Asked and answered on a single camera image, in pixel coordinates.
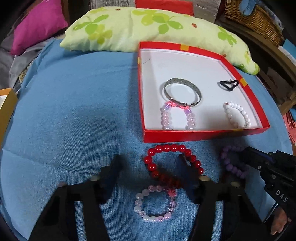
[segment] metal bracelet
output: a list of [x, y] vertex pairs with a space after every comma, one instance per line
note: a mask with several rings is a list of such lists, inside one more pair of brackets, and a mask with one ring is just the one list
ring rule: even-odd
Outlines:
[[[196, 92], [196, 94], [198, 95], [198, 97], [199, 97], [200, 99], [199, 99], [197, 102], [193, 102], [192, 104], [188, 104], [188, 103], [185, 103], [185, 102], [177, 101], [177, 100], [175, 100], [173, 97], [171, 97], [171, 96], [167, 93], [167, 91], [166, 91], [166, 89], [165, 89], [166, 86], [168, 86], [168, 85], [170, 85], [170, 84], [182, 84], [182, 85], [186, 85], [186, 86], [188, 86], [189, 88], [191, 88], [194, 92]], [[179, 105], [181, 105], [181, 106], [184, 106], [184, 107], [186, 107], [186, 106], [194, 107], [194, 106], [196, 106], [196, 105], [202, 100], [202, 93], [200, 92], [199, 88], [197, 88], [196, 85], [192, 84], [190, 81], [185, 80], [185, 79], [173, 78], [173, 79], [168, 80], [168, 81], [165, 83], [165, 86], [163, 87], [163, 92], [165, 93], [165, 96], [166, 96], [169, 100], [171, 100], [171, 101], [173, 101], [173, 102], [175, 102], [175, 103], [177, 103], [177, 104], [179, 104]]]

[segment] blue bed sheet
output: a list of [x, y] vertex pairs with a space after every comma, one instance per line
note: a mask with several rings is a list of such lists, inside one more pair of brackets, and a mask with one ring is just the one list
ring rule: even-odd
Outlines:
[[[111, 199], [101, 205], [112, 241], [187, 240], [197, 212], [183, 190], [178, 208], [163, 223], [144, 223], [133, 211], [135, 194], [153, 184], [141, 158], [155, 144], [142, 143], [137, 88], [137, 53], [67, 51], [60, 40], [48, 44], [29, 69], [10, 121], [1, 154], [1, 213], [21, 240], [29, 238], [38, 216], [60, 181], [80, 183], [108, 165], [114, 154], [126, 157]], [[225, 145], [252, 146], [264, 152], [292, 153], [281, 114], [255, 76], [240, 72], [258, 97], [271, 128], [258, 135], [186, 142], [205, 175], [218, 181], [218, 155]], [[176, 153], [154, 160], [176, 174]], [[247, 192], [264, 218], [273, 200], [253, 171]], [[149, 213], [162, 213], [163, 195], [145, 202]], [[80, 240], [86, 240], [81, 203], [77, 207]], [[222, 202], [217, 202], [212, 240], [219, 240]]]

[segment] yellow stripe on box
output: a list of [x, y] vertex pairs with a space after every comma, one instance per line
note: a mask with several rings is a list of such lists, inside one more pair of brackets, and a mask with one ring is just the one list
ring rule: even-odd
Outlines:
[[189, 50], [189, 46], [188, 45], [181, 44], [180, 45], [180, 50], [188, 51]]
[[245, 87], [246, 85], [248, 85], [244, 78], [241, 78], [240, 79], [240, 83], [242, 84], [243, 87]]

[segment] floral pillow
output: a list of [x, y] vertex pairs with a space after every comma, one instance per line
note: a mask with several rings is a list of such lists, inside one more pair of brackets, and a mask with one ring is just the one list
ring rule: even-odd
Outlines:
[[81, 51], [138, 51], [140, 41], [179, 43], [221, 55], [248, 74], [257, 74], [248, 46], [235, 34], [204, 19], [156, 9], [101, 7], [76, 20], [60, 46]]

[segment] beaded bracelet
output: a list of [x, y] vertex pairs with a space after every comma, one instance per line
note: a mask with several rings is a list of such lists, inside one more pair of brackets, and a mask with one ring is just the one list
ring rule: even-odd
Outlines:
[[[154, 191], [157, 191], [157, 192], [161, 192], [161, 191], [166, 191], [169, 195], [169, 200], [170, 200], [170, 203], [169, 203], [169, 207], [167, 209], [167, 213], [164, 214], [163, 216], [148, 216], [146, 215], [146, 212], [144, 210], [142, 210], [142, 205], [143, 205], [143, 201], [142, 199], [145, 197], [145, 196], [148, 196], [151, 192], [154, 192]], [[166, 188], [163, 188], [162, 186], [159, 186], [157, 185], [156, 187], [153, 186], [153, 185], [150, 185], [148, 187], [148, 189], [144, 189], [141, 193], [137, 193], [136, 194], [136, 201], [135, 201], [135, 207], [134, 207], [134, 211], [136, 213], [139, 214], [139, 216], [143, 219], [144, 222], [151, 222], [151, 223], [156, 223], [156, 222], [163, 222], [164, 220], [170, 220], [171, 217], [172, 217], [172, 214], [174, 213], [175, 211], [175, 208], [177, 207], [177, 202], [176, 202], [176, 196], [177, 196], [177, 192], [175, 189], [166, 189]]]
[[[242, 116], [245, 119], [245, 126], [244, 127], [239, 127], [239, 124], [232, 119], [231, 108], [238, 109], [241, 112]], [[230, 123], [235, 128], [251, 128], [251, 120], [249, 118], [249, 115], [246, 113], [246, 111], [243, 109], [242, 106], [240, 106], [239, 104], [236, 104], [234, 102], [227, 102], [225, 104], [225, 109], [226, 109], [227, 117], [228, 117]]]
[[147, 165], [148, 171], [151, 172], [151, 177], [155, 179], [159, 179], [162, 183], [176, 188], [181, 188], [180, 180], [177, 178], [169, 177], [167, 174], [162, 173], [160, 174], [159, 170], [157, 170], [157, 166], [155, 163], [152, 162], [152, 157], [156, 153], [161, 152], [176, 152], [179, 151], [184, 153], [185, 157], [187, 157], [191, 163], [191, 165], [197, 168], [199, 175], [202, 175], [204, 169], [201, 166], [201, 162], [196, 159], [196, 156], [192, 154], [190, 149], [187, 149], [184, 145], [177, 145], [177, 144], [165, 144], [165, 145], [157, 145], [155, 148], [150, 148], [147, 152], [147, 156], [143, 158], [144, 163]]
[[174, 103], [172, 101], [168, 101], [160, 109], [161, 120], [162, 120], [161, 124], [163, 126], [163, 130], [172, 130], [173, 129], [169, 123], [169, 112], [168, 111], [171, 107], [179, 107], [180, 109], [184, 110], [184, 112], [186, 114], [186, 118], [187, 118], [186, 130], [190, 131], [190, 130], [194, 130], [196, 128], [194, 114], [191, 112], [191, 109], [188, 105], [183, 106], [183, 105], [179, 105], [177, 103]]
[[241, 170], [237, 168], [236, 166], [231, 164], [230, 159], [227, 157], [229, 151], [233, 152], [240, 152], [243, 150], [243, 148], [238, 147], [238, 146], [227, 146], [223, 148], [223, 151], [220, 155], [221, 159], [224, 160], [223, 163], [226, 166], [226, 170], [231, 172], [232, 174], [236, 174], [237, 177], [241, 179], [245, 179], [246, 176], [248, 175], [248, 170]]

